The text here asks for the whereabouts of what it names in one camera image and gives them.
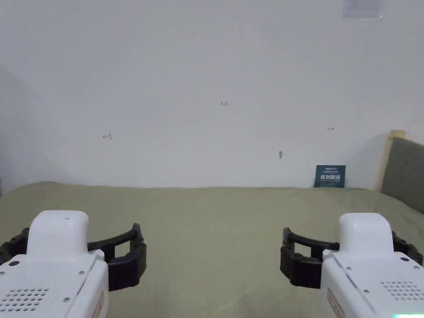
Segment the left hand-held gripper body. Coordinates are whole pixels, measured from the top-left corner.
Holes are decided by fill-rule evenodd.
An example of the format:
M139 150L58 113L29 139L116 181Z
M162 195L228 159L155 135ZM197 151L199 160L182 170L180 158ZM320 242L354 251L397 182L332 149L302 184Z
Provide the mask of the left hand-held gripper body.
M41 212L29 227L25 254L0 267L2 318L104 318L108 266L88 251L82 211Z

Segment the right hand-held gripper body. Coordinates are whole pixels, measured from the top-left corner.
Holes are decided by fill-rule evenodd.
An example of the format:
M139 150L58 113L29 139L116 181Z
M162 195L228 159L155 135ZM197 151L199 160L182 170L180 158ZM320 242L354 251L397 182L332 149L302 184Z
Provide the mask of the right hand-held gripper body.
M324 250L321 299L328 318L422 318L424 270L394 250L388 221L377 213L339 219L340 247Z

